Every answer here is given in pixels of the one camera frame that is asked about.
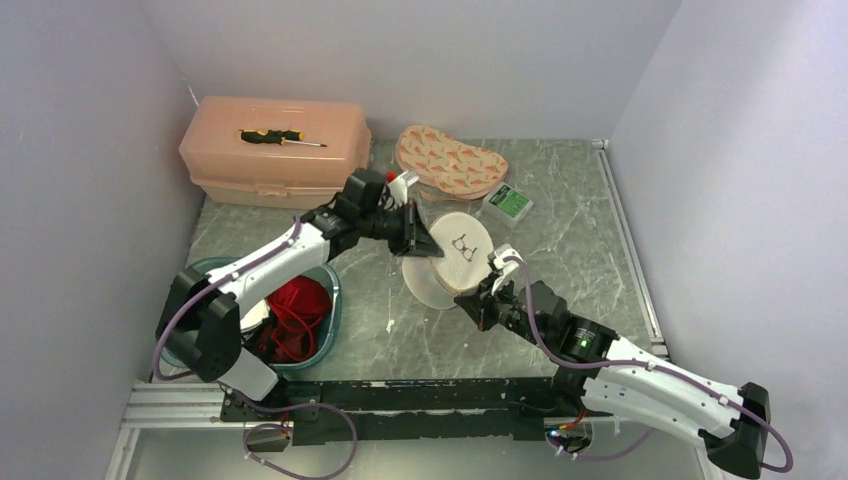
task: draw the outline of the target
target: plastic bowl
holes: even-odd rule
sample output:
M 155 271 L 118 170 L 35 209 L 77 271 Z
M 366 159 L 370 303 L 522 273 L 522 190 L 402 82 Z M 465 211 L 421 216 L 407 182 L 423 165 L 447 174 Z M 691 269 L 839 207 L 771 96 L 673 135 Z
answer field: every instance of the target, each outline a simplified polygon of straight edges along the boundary
M 204 258 L 203 260 L 198 260 L 191 264 L 191 267 L 200 273 L 207 273 L 216 268 L 229 265 L 236 260 L 238 260 L 238 257 Z M 336 272 L 326 264 L 321 265 L 320 267 L 315 267 L 301 275 L 315 280 L 327 290 L 327 293 L 330 294 L 330 300 L 333 303 L 333 308 L 330 310 L 330 313 L 324 317 L 324 321 L 321 322 L 321 329 L 318 331 L 318 338 L 316 339 L 318 342 L 318 351 L 315 352 L 315 355 L 300 363 L 272 363 L 270 365 L 271 368 L 277 372 L 303 370 L 304 368 L 309 368 L 320 362 L 327 356 L 328 353 L 330 353 L 330 349 L 333 348 L 333 343 L 336 341 L 336 334 L 339 332 L 339 323 L 342 313 L 342 290 L 339 276 L 336 275 Z M 175 367 L 185 368 L 185 365 L 174 358 L 168 349 L 165 349 L 165 351 L 162 352 L 162 359 Z

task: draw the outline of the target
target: metal frame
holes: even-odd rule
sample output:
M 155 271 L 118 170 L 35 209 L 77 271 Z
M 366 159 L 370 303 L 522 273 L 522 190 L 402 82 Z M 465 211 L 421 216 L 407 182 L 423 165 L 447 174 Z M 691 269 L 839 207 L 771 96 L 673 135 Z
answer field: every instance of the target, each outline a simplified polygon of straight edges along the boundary
M 616 220 L 621 245 L 624 247 L 624 255 L 627 257 L 627 264 L 630 267 L 630 276 L 633 278 L 633 284 L 636 286 L 639 307 L 642 309 L 642 317 L 645 319 L 645 326 L 648 328 L 648 333 L 651 337 L 652 353 L 659 357 L 668 358 L 668 348 L 665 345 L 665 339 L 657 321 L 657 314 L 654 310 L 654 304 L 651 301 L 651 293 L 645 281 L 642 264 L 639 262 L 636 246 L 633 243 L 633 236 L 630 234 L 630 227 L 627 224 L 627 217 L 624 214 L 624 207 L 621 205 L 618 188 L 615 186 L 615 179 L 609 166 L 606 145 L 607 142 L 604 140 L 594 140 L 592 142 L 592 146 L 595 149 L 594 154 L 598 160 L 598 168 L 601 170 L 601 177 L 604 179 L 604 184 L 610 193 L 610 206 Z
M 215 383 L 137 383 L 133 386 L 121 422 L 106 480 L 126 480 L 142 430 L 245 430 L 264 422 L 223 422 L 224 391 Z M 573 417 L 550 417 L 546 427 L 574 421 Z M 593 424 L 612 423 L 618 436 L 618 417 L 592 417 Z

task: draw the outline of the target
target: gray marble table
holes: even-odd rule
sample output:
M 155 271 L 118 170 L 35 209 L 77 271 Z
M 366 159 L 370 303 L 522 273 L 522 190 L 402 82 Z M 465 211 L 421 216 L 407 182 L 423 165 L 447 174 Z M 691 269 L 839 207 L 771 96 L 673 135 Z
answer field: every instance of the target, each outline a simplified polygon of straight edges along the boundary
M 469 140 L 509 162 L 506 182 L 535 202 L 510 230 L 480 211 L 480 201 L 433 203 L 418 196 L 425 223 L 448 211 L 477 217 L 495 245 L 509 242 L 569 308 L 650 347 L 630 265 L 592 146 L 582 140 Z M 399 171 L 394 141 L 377 141 L 371 167 Z M 207 198 L 189 263 L 243 256 L 285 232 L 294 210 L 227 205 Z M 289 375 L 308 380 L 474 378 L 550 375 L 537 348 L 503 328 L 481 333 L 459 309 L 437 311 L 406 288 L 401 259 L 384 242 L 361 240 L 331 262 L 344 297 L 339 336 L 315 367 Z M 388 324 L 394 320 L 391 328 Z

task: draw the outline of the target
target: box lid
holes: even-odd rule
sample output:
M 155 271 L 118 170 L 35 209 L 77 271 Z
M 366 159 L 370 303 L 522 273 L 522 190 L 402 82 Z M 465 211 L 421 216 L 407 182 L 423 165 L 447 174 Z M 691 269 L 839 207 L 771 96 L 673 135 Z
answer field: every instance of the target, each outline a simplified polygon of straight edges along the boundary
M 206 97 L 180 145 L 198 185 L 278 192 L 339 189 L 356 169 L 365 129 L 362 106 L 258 98 Z M 297 130 L 313 147 L 251 144 L 241 130 Z

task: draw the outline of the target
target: red rope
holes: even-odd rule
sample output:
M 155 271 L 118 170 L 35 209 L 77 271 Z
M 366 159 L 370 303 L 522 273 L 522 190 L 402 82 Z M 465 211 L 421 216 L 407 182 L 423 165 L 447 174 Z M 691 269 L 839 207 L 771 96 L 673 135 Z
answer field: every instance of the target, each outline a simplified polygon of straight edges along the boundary
M 332 300 L 324 287 L 307 277 L 296 277 L 268 296 L 268 307 L 279 319 L 270 333 L 276 345 L 274 363 L 300 363 L 318 350 L 318 332 Z M 308 340 L 305 348 L 303 339 Z

